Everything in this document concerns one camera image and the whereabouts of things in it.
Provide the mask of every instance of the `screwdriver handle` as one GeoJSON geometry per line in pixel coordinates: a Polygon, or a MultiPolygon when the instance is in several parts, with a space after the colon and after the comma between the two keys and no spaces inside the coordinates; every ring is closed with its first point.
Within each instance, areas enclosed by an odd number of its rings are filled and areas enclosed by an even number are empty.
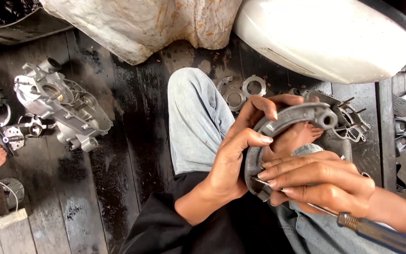
{"type": "Polygon", "coordinates": [[[339,213],[337,222],[339,226],[352,229],[362,238],[397,253],[406,254],[406,234],[399,233],[366,218],[356,218],[344,212],[339,213]]]}

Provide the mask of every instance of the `wooden floor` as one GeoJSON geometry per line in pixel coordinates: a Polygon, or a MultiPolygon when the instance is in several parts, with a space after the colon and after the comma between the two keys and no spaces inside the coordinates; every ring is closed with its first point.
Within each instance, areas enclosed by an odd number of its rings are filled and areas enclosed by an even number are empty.
{"type": "MultiPolygon", "coordinates": [[[[27,140],[8,159],[0,178],[12,176],[24,184],[29,218],[0,231],[0,254],[118,252],[150,193],[164,191],[173,177],[167,82],[182,67],[200,68],[216,84],[232,75],[231,87],[240,88],[253,74],[267,78],[267,96],[294,87],[322,90],[338,99],[355,96],[352,105],[367,108],[361,115],[371,130],[365,142],[353,144],[354,161],[378,186],[390,171],[382,170],[376,97],[380,84],[345,86],[302,76],[262,57],[235,35],[228,47],[216,51],[175,42],[138,66],[120,61],[78,30],[0,46],[0,88],[14,119],[25,113],[13,91],[14,77],[23,73],[24,63],[37,64],[46,57],[64,63],[61,72],[97,97],[114,126],[91,153],[70,151],[53,135],[27,140]]],[[[404,93],[406,72],[390,82],[396,94],[404,93]]],[[[406,182],[406,151],[399,160],[406,182]]]]}

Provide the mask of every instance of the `jeans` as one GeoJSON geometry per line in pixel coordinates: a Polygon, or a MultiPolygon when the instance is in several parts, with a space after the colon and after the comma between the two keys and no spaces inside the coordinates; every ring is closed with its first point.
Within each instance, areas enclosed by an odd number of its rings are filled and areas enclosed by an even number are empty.
{"type": "MultiPolygon", "coordinates": [[[[220,143],[234,123],[228,105],[211,79],[195,68],[172,74],[168,84],[170,147],[175,174],[211,170],[220,143]]],[[[309,144],[293,155],[322,148],[309,144]]],[[[341,228],[330,215],[309,214],[294,202],[271,206],[297,254],[394,253],[341,228]]]]}

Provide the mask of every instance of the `screwdriver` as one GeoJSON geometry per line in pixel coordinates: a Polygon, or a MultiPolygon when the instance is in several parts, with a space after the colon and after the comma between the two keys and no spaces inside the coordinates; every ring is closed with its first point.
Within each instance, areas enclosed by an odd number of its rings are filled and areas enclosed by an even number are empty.
{"type": "MultiPolygon", "coordinates": [[[[268,182],[261,181],[256,177],[252,177],[252,179],[262,184],[269,185],[268,182]]],[[[335,214],[334,212],[331,212],[318,205],[311,203],[307,204],[335,217],[339,226],[353,230],[358,236],[375,242],[376,244],[397,253],[406,254],[406,234],[399,233],[391,228],[387,228],[366,218],[357,218],[347,212],[335,214]]]]}

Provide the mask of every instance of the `black sleeve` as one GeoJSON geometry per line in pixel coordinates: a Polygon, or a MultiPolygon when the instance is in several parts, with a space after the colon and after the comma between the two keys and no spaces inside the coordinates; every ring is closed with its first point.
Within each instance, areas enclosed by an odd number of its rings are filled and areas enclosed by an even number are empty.
{"type": "Polygon", "coordinates": [[[174,177],[167,193],[152,193],[132,226],[120,254],[181,253],[192,230],[175,211],[175,201],[190,192],[207,173],[184,173],[174,177]]]}

